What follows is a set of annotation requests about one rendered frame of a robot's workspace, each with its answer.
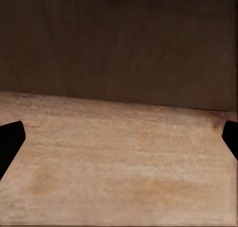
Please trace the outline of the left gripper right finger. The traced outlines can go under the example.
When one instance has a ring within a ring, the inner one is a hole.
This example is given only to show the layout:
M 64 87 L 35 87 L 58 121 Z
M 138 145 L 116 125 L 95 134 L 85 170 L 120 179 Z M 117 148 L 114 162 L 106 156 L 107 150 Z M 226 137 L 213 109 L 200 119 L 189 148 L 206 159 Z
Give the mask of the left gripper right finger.
M 228 120 L 225 123 L 222 138 L 238 161 L 238 123 Z

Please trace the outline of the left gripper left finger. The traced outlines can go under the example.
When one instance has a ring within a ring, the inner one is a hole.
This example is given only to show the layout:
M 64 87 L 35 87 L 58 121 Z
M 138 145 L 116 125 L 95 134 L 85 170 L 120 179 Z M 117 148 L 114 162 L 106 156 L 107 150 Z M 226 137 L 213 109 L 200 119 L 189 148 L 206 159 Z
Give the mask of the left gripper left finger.
M 0 180 L 25 140 L 26 134 L 22 121 L 0 126 Z

